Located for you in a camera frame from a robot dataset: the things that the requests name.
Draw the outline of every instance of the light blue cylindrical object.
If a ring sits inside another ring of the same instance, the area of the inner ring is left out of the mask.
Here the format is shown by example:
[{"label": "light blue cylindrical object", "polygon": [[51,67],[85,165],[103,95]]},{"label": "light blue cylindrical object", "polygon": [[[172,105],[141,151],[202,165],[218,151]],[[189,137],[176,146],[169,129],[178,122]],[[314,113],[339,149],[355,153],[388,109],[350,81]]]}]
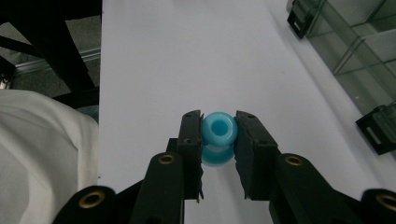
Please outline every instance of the light blue cylindrical object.
[{"label": "light blue cylindrical object", "polygon": [[233,117],[223,112],[208,115],[202,127],[203,163],[220,166],[229,161],[233,157],[233,142],[237,135],[238,127]]}]

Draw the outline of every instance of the white surface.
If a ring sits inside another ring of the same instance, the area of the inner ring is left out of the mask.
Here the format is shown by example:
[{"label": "white surface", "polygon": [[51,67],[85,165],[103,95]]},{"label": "white surface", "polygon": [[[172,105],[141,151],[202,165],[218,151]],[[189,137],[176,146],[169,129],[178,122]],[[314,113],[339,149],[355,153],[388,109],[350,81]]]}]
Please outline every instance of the white surface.
[{"label": "white surface", "polygon": [[31,91],[0,91],[0,223],[46,224],[97,183],[98,124]]},{"label": "white surface", "polygon": [[[396,163],[377,157],[361,117],[309,43],[286,23],[287,1],[104,1],[99,183],[123,190],[177,137],[183,114],[256,115],[282,152],[300,154],[359,198],[396,190]],[[234,161],[204,167],[205,200],[186,223],[264,223],[267,203],[243,200]]]}]

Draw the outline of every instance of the gray carpet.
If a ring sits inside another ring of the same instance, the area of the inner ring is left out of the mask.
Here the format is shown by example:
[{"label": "gray carpet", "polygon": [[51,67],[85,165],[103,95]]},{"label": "gray carpet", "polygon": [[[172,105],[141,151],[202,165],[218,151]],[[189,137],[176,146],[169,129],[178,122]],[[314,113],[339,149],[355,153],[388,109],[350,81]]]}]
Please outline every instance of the gray carpet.
[{"label": "gray carpet", "polygon": [[[95,49],[101,46],[101,21],[99,16],[81,20],[68,21],[67,26],[79,51]],[[0,25],[0,35],[29,43],[11,24]],[[0,55],[14,64],[22,64],[41,60],[37,57],[22,54],[9,49],[0,48]],[[95,86],[99,86],[100,59],[85,62]],[[14,90],[36,91],[54,97],[69,93],[65,86],[52,70],[33,72],[13,78],[10,88]]]}]

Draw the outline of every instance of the white tabletop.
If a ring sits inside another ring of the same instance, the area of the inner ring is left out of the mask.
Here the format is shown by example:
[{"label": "white tabletop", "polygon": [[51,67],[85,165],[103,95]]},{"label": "white tabletop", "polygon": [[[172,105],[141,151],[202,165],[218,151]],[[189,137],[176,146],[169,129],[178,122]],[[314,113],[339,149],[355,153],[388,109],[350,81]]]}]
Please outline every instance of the white tabletop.
[{"label": "white tabletop", "polygon": [[[359,199],[396,191],[396,161],[378,157],[354,122],[360,112],[309,43],[286,23],[286,0],[104,1],[99,184],[141,180],[183,114],[256,115],[282,152],[302,155]],[[201,203],[185,223],[268,223],[268,203],[245,201],[234,160],[204,166]]]}]

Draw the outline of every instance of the white fabric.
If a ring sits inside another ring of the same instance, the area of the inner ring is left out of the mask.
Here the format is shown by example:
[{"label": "white fabric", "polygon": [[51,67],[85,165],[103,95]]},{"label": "white fabric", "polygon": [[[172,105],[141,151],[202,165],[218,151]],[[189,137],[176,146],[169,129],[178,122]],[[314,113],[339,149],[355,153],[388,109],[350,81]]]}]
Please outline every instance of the white fabric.
[{"label": "white fabric", "polygon": [[98,124],[30,91],[0,91],[0,223],[51,223],[97,181]]}]

